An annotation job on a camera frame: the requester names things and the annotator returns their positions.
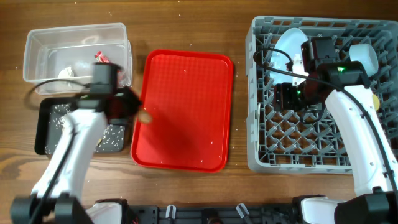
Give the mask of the orange carrot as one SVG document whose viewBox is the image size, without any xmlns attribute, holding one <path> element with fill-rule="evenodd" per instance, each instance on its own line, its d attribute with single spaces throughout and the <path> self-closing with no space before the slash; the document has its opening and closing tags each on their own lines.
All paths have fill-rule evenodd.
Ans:
<svg viewBox="0 0 398 224">
<path fill-rule="evenodd" d="M 140 109 L 137 113 L 137 120 L 140 123 L 149 124 L 152 122 L 152 116 L 145 109 Z"/>
</svg>

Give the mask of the red snack wrapper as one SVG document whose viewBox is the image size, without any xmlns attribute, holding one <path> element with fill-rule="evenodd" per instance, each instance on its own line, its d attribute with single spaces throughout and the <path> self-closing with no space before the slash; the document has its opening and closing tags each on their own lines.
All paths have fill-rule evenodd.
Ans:
<svg viewBox="0 0 398 224">
<path fill-rule="evenodd" d="M 97 59 L 98 62 L 100 63 L 111 63 L 110 59 L 105 56 L 104 53 L 102 53 L 102 51 L 99 51 L 95 54 L 95 59 Z M 124 70 L 123 69 L 119 69 L 118 70 L 118 82 L 121 82 L 124 78 Z"/>
</svg>

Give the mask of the yellow plastic cup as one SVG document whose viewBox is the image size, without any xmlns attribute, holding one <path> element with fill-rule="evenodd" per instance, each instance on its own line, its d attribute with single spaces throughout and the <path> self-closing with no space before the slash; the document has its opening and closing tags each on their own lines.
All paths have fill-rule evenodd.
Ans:
<svg viewBox="0 0 398 224">
<path fill-rule="evenodd" d="M 377 95 L 373 94 L 373 105 L 374 109 L 377 111 L 380 108 L 380 99 Z"/>
</svg>

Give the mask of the small blue bowl with food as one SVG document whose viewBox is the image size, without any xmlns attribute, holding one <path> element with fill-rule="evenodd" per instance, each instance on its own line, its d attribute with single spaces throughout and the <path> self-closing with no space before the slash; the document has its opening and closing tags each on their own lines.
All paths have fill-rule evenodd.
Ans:
<svg viewBox="0 0 398 224">
<path fill-rule="evenodd" d="M 352 62 L 360 62 L 369 77 L 379 71 L 378 58 L 370 44 L 352 45 L 349 48 L 349 57 Z"/>
</svg>

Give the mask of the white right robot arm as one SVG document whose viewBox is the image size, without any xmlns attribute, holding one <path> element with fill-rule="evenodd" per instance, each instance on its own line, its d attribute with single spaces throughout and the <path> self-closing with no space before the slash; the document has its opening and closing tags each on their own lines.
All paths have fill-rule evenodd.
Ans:
<svg viewBox="0 0 398 224">
<path fill-rule="evenodd" d="M 301 44 L 302 83 L 275 86 L 275 107 L 301 110 L 321 103 L 331 114 L 349 157 L 355 198 L 339 202 L 324 196 L 299 201 L 306 223 L 397 223 L 397 159 L 377 117 L 370 76 L 379 70 L 369 44 L 349 48 L 341 62 L 329 37 Z"/>
</svg>

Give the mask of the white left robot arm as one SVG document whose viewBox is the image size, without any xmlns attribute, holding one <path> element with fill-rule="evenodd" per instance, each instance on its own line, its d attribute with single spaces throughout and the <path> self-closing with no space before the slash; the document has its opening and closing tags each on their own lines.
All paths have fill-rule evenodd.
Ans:
<svg viewBox="0 0 398 224">
<path fill-rule="evenodd" d="M 125 199 L 99 200 L 91 208 L 81 204 L 85 175 L 96 146 L 109 124 L 124 124 L 136 115 L 140 99 L 128 87 L 118 87 L 120 66 L 94 64 L 89 91 L 72 98 L 64 130 L 43 176 L 31 195 L 14 199 L 13 223 L 138 223 Z"/>
</svg>

